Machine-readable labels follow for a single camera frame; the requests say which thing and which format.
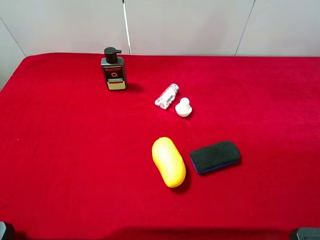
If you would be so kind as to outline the yellow mango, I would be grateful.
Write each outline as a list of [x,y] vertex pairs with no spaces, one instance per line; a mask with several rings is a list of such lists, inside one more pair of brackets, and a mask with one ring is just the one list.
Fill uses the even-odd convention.
[[173,141],[168,137],[158,138],[152,145],[151,154],[165,185],[179,187],[185,180],[186,166]]

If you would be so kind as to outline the clear bottle of white pills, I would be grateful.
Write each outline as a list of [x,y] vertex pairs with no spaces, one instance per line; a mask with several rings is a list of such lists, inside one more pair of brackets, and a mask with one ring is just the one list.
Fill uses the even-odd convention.
[[163,110],[166,110],[173,100],[176,98],[176,95],[179,91],[179,86],[175,83],[172,83],[168,86],[164,92],[155,100],[154,104],[160,107]]

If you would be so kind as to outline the small white duck figure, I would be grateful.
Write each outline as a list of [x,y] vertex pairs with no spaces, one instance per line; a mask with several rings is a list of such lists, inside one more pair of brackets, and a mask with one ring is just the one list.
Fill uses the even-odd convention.
[[175,106],[175,111],[180,117],[187,117],[192,112],[190,100],[187,97],[183,97],[180,102]]

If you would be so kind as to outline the black and blue eraser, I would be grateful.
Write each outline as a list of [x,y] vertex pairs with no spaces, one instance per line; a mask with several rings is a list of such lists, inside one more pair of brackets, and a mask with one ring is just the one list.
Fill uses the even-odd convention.
[[191,151],[189,157],[198,174],[238,164],[242,159],[238,147],[229,140]]

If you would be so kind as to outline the black pump lotion bottle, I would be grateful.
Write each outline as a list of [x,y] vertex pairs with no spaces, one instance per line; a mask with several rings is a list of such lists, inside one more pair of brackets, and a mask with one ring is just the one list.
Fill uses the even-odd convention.
[[114,47],[104,49],[104,57],[101,59],[101,68],[105,83],[110,91],[125,90],[127,77],[124,58],[118,56],[122,51]]

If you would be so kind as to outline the white vertical pole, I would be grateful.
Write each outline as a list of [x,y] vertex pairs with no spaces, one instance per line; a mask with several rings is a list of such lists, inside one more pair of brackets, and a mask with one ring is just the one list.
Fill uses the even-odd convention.
[[123,8],[123,16],[124,16],[124,24],[125,24],[125,32],[126,32],[126,38],[127,38],[128,52],[129,52],[129,55],[132,55],[130,33],[129,33],[129,25],[128,25],[128,18],[127,18],[125,0],[122,0],[122,8]]

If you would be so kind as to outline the red table cloth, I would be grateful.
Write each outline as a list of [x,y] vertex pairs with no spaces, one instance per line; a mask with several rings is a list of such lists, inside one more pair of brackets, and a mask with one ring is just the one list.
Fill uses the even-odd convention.
[[[287,240],[320,225],[319,58],[126,55],[120,91],[101,59],[26,57],[0,93],[0,219],[16,239]],[[161,137],[185,164],[175,188],[152,158]],[[241,161],[198,174],[190,153],[222,141]]]

